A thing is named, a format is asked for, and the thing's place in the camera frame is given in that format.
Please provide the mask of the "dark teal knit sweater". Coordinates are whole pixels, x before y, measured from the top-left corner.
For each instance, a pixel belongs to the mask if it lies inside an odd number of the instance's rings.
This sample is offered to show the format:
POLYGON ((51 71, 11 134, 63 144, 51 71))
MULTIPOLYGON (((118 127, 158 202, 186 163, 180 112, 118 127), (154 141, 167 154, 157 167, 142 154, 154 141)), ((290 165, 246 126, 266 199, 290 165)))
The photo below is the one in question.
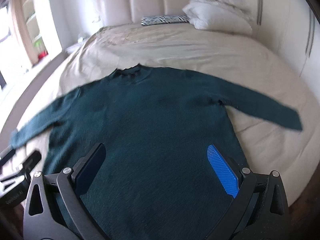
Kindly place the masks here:
POLYGON ((45 174, 104 144, 106 158, 82 201, 111 239, 203 239, 233 200, 208 161, 208 146, 247 165, 226 106, 302 129, 295 110, 248 88, 136 65, 57 98, 10 143, 19 148, 49 128, 45 174))

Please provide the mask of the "beige bed sheet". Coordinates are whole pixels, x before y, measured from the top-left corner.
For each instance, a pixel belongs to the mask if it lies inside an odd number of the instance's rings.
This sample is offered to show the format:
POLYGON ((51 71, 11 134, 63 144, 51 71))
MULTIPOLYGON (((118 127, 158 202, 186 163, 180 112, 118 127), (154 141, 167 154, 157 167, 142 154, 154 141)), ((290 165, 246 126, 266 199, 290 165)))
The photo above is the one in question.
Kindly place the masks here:
POLYGON ((254 172, 279 171, 287 200, 313 198, 319 183, 319 102, 298 74, 265 46, 249 37, 201 31, 189 24, 104 28, 61 63, 3 134, 21 129, 58 96, 101 79, 115 69, 142 64, 189 69, 256 90, 294 108, 301 132, 227 112, 254 172))

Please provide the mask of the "red box on sill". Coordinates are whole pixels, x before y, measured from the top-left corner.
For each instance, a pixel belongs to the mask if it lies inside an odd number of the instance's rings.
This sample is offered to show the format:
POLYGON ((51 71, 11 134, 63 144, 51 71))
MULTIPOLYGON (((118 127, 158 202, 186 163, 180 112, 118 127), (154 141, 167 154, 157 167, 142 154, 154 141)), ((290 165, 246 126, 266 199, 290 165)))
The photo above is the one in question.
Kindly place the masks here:
POLYGON ((47 50, 43 50, 43 51, 41 51, 38 55, 37 55, 37 57, 38 57, 38 60, 40 61, 40 60, 42 60, 44 57, 46 57, 48 55, 48 51, 47 50))

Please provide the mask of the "green lamp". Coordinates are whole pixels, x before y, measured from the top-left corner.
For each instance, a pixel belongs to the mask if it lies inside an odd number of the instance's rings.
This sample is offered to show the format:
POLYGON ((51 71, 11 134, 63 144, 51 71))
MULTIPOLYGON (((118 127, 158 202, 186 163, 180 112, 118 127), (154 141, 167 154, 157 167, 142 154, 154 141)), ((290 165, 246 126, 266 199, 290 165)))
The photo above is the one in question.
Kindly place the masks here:
POLYGON ((41 39, 36 40, 36 41, 33 43, 33 46, 34 46, 37 54, 42 53, 42 51, 43 51, 43 46, 42 46, 42 40, 41 40, 41 39))

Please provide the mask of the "black framed window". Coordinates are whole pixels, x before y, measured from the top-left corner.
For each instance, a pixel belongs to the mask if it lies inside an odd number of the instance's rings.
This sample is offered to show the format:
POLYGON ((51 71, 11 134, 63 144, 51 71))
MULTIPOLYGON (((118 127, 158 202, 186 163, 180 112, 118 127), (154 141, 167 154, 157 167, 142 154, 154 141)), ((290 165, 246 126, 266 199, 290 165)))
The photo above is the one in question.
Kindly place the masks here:
POLYGON ((13 59, 13 36, 10 29, 9 5, 1 7, 1 90, 10 82, 15 66, 13 59))

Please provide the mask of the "beige curtain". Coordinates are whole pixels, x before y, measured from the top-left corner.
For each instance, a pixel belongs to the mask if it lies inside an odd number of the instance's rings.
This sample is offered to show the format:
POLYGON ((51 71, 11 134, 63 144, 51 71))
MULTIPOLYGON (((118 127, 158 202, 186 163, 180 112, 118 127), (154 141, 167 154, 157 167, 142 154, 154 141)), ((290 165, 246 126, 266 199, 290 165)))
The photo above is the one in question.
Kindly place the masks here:
POLYGON ((23 67, 29 69, 37 62, 37 54, 33 49, 29 31, 25 22, 22 0, 9 0, 9 11, 12 16, 12 31, 21 50, 23 67))

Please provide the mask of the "white folded duvet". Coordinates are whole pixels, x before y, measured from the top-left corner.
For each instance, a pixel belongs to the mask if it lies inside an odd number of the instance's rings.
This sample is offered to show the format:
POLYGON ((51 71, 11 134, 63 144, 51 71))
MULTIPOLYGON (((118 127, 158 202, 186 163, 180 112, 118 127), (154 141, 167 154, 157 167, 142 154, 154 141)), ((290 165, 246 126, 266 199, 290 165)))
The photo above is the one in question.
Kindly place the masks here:
POLYGON ((190 0, 182 10, 196 29, 253 34, 251 13, 233 0, 190 0))

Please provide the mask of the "zebra print pillow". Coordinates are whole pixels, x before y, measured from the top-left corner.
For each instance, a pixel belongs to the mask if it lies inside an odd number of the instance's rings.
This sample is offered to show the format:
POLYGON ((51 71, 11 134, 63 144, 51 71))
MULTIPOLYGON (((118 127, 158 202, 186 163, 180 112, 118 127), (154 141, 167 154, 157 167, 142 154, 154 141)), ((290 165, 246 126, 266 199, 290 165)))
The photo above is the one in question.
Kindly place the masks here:
POLYGON ((183 15, 160 15, 143 17, 140 22, 142 26, 175 23, 189 23, 189 18, 183 15))

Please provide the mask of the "beige padded headboard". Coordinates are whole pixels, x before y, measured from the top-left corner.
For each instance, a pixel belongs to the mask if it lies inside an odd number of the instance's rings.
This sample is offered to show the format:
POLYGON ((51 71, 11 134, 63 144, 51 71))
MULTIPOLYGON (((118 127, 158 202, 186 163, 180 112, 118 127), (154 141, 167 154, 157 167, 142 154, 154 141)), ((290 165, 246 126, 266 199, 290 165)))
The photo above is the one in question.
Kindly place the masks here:
POLYGON ((138 24, 142 17, 183 15, 189 0, 94 0, 104 26, 138 24))

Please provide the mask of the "built-in wall shelf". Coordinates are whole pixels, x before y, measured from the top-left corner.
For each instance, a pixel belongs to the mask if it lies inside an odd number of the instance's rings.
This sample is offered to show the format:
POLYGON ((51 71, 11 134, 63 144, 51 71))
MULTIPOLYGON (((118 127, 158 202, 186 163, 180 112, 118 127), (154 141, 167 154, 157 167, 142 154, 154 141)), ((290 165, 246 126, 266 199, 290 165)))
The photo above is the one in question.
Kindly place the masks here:
POLYGON ((44 45, 44 41, 43 41, 43 38, 42 38, 42 35, 40 32, 40 28, 39 28, 39 24, 38 24, 38 20, 37 20, 37 16, 36 16, 34 0, 22 0, 22 8, 23 8, 23 14, 24 14, 24 18, 25 18, 25 22, 26 22, 28 31, 29 31, 32 45, 36 40, 41 39, 43 50, 47 50, 46 46, 44 45))

